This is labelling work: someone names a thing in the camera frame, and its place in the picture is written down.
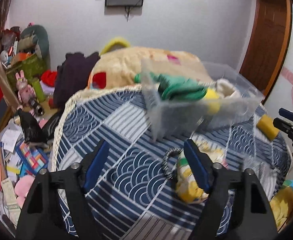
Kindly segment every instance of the patchwork bedspread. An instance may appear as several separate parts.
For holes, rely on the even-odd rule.
[[[107,162],[86,198],[106,239],[187,239],[204,207],[185,204],[161,170],[164,153],[183,147],[186,139],[206,140],[226,152],[229,169],[238,170],[246,155],[254,155],[279,172],[275,192],[291,164],[281,135],[269,142],[256,128],[265,113],[258,107],[247,122],[204,134],[185,134],[152,142],[146,107],[138,90],[118,90],[77,103],[67,116],[58,142],[54,170],[64,170],[93,151],[101,139],[110,144]],[[173,167],[175,159],[169,160]],[[67,231],[76,235],[64,190],[59,191]],[[227,230],[230,195],[218,235]]]

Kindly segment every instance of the black plastic bag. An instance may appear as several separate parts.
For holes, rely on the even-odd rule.
[[[42,132],[46,137],[47,141],[50,141],[54,138],[54,130],[59,124],[60,118],[63,114],[63,110],[56,112],[51,118],[46,122],[46,124],[42,127]]]
[[[47,148],[47,139],[40,128],[37,120],[28,112],[18,110],[22,131],[24,133],[24,142],[29,146],[40,146]]]

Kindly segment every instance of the transparent plastic box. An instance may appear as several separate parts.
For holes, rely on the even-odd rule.
[[[199,62],[181,62],[178,65],[147,59],[141,61],[142,92],[154,140],[193,132],[197,128],[208,130],[245,122],[263,100],[263,94],[230,66],[210,62],[202,64],[205,70]],[[195,79],[204,77],[207,72],[213,81],[221,78],[229,80],[241,93],[241,98],[202,99],[195,102],[162,101],[157,91],[158,85],[151,78],[150,72],[183,75],[186,68],[188,77]]]

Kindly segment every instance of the wooden door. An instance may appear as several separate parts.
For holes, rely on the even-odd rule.
[[[240,74],[265,96],[282,68],[290,30],[289,0],[256,0],[253,30]]]

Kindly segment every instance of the dark purple clothing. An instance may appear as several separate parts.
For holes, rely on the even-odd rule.
[[[66,54],[65,62],[57,68],[53,94],[54,106],[64,107],[74,93],[88,86],[89,75],[99,59],[98,52],[87,58],[80,52]]]

